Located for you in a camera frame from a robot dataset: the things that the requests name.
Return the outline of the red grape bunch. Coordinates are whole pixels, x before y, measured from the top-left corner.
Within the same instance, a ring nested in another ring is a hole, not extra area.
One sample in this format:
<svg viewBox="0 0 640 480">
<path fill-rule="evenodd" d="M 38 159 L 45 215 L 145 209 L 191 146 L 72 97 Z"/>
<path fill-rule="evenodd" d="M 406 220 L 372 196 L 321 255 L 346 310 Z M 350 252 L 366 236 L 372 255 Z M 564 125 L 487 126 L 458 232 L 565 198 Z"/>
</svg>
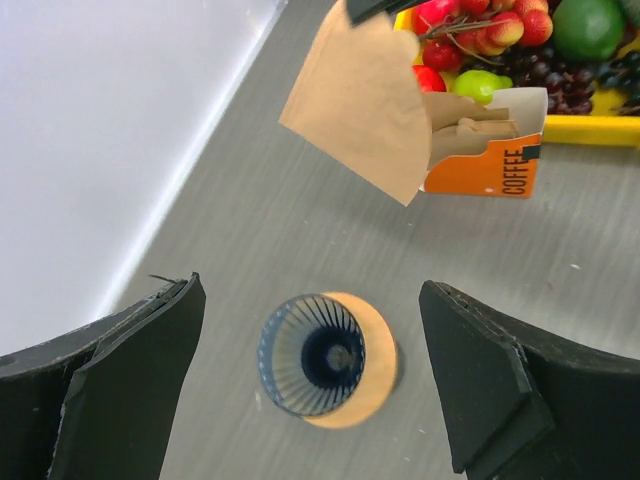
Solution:
<svg viewBox="0 0 640 480">
<path fill-rule="evenodd" d="M 544 87 L 548 114 L 590 115 L 594 108 L 595 68 L 569 62 L 551 43 L 539 47 L 512 46 L 502 54 L 482 59 L 469 57 L 460 72 L 467 70 L 506 76 L 513 87 Z"/>
</svg>

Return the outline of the green apple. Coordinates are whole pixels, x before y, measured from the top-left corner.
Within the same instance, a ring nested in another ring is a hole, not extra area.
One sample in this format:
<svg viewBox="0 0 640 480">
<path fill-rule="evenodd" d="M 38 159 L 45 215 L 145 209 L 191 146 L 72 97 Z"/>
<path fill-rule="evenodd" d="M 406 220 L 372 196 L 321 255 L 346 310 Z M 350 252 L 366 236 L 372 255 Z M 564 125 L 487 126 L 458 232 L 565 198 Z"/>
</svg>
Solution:
<svg viewBox="0 0 640 480">
<path fill-rule="evenodd" d="M 484 70 L 467 70 L 453 80 L 449 91 L 459 96 L 469 97 L 478 104 L 486 106 L 493 101 L 497 90 L 512 87 L 513 81 L 507 76 Z"/>
</svg>

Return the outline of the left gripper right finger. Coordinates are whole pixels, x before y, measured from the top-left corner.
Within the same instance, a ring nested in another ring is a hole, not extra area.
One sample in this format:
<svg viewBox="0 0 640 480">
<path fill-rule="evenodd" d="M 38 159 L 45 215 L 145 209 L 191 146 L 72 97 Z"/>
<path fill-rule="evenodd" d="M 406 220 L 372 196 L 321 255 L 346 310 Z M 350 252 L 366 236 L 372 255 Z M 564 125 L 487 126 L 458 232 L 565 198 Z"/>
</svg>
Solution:
<svg viewBox="0 0 640 480">
<path fill-rule="evenodd" d="M 635 479 L 639 363 L 565 339 L 442 283 L 419 294 L 454 472 Z"/>
</svg>

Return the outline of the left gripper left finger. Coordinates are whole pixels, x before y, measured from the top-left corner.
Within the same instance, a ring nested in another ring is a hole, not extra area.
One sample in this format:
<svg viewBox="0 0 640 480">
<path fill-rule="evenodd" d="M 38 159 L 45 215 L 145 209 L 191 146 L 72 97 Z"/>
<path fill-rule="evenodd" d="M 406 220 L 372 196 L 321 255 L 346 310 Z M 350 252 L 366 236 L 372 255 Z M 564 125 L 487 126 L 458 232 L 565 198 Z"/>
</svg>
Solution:
<svg viewBox="0 0 640 480">
<path fill-rule="evenodd" d="M 4 479 L 157 479 L 197 349 L 198 274 L 1 358 Z"/>
</svg>

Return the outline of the orange coffee filter box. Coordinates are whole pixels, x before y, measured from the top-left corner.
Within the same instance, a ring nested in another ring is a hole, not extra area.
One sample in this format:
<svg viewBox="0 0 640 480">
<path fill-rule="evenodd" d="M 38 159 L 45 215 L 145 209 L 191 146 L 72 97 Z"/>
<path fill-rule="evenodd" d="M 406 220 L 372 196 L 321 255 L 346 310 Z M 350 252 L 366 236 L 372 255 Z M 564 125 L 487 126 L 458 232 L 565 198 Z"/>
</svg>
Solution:
<svg viewBox="0 0 640 480">
<path fill-rule="evenodd" d="M 528 198 L 532 195 L 547 114 L 546 91 L 509 88 L 494 93 L 487 108 L 508 108 L 520 136 L 493 140 L 479 155 L 457 155 L 428 168 L 426 193 Z"/>
</svg>

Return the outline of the dark grape bunch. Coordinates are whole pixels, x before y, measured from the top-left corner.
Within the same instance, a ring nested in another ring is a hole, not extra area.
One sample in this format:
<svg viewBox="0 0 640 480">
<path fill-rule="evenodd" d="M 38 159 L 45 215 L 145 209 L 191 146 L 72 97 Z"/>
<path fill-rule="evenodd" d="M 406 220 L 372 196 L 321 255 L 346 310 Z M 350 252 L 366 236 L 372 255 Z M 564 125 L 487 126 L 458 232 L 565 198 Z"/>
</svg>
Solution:
<svg viewBox="0 0 640 480">
<path fill-rule="evenodd" d="M 594 115 L 639 116 L 639 51 L 623 56 L 596 69 Z"/>
</svg>

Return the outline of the red lychee bunch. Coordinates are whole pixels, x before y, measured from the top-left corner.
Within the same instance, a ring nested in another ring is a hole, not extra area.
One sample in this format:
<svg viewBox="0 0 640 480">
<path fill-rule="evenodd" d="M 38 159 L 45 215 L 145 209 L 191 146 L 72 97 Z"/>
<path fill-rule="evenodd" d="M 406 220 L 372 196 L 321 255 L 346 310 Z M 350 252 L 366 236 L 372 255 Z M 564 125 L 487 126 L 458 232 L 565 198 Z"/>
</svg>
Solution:
<svg viewBox="0 0 640 480">
<path fill-rule="evenodd" d="M 423 88 L 452 90 L 467 72 L 503 77 L 508 87 L 533 87 L 550 73 L 544 52 L 553 33 L 546 1 L 427 1 L 408 10 L 421 41 L 414 72 Z"/>
</svg>

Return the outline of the brown paper coffee filter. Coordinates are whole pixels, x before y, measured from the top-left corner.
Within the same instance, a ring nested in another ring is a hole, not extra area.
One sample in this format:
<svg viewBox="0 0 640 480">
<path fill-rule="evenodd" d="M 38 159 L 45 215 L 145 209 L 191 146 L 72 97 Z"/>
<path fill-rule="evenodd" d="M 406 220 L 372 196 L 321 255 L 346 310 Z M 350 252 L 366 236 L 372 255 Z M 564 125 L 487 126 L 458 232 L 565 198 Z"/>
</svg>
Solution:
<svg viewBox="0 0 640 480">
<path fill-rule="evenodd" d="M 428 174 L 431 122 L 412 64 L 419 43 L 379 13 L 324 18 L 281 112 L 283 126 L 408 205 Z"/>
</svg>

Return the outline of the yellow plastic tray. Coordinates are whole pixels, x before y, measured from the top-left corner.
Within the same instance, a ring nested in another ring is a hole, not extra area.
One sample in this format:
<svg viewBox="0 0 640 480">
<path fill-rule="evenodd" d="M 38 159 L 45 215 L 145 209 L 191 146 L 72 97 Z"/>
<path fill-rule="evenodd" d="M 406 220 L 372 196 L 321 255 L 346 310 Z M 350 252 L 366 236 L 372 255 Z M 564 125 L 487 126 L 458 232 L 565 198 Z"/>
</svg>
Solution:
<svg viewBox="0 0 640 480">
<path fill-rule="evenodd" d="M 614 89 L 597 89 L 590 115 L 548 115 L 544 143 L 639 147 L 639 117 L 617 115 L 626 96 Z"/>
</svg>

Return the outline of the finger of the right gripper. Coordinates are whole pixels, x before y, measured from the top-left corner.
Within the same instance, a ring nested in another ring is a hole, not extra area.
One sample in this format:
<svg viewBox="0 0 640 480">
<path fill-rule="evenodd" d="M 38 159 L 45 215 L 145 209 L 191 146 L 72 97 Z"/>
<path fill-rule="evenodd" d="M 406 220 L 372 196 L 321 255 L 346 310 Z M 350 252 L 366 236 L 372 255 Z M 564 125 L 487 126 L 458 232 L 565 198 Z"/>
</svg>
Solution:
<svg viewBox="0 0 640 480">
<path fill-rule="evenodd" d="M 346 10 L 351 23 L 359 25 L 380 13 L 393 16 L 421 3 L 424 0 L 347 0 Z"/>
</svg>

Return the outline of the green lime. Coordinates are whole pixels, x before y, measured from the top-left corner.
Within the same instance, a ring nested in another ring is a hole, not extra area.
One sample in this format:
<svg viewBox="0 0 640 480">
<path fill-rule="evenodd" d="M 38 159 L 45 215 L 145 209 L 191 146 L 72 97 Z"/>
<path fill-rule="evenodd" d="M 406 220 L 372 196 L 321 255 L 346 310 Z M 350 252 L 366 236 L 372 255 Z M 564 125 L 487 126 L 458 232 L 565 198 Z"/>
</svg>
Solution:
<svg viewBox="0 0 640 480">
<path fill-rule="evenodd" d="M 608 60 L 626 30 L 624 12 L 612 0 L 563 0 L 552 20 L 555 49 L 572 62 Z"/>
</svg>

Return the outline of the blue plastic coffee dripper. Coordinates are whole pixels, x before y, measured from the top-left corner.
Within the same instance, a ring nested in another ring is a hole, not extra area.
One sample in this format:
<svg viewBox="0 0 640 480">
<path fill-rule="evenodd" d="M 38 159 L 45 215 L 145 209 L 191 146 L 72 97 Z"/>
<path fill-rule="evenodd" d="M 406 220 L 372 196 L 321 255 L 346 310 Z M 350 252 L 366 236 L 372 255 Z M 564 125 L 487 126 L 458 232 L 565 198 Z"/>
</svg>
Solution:
<svg viewBox="0 0 640 480">
<path fill-rule="evenodd" d="M 279 305 L 257 345 L 263 389 L 280 409 L 320 417 L 341 407 L 364 372 L 366 349 L 355 316 L 326 294 L 303 294 Z"/>
</svg>

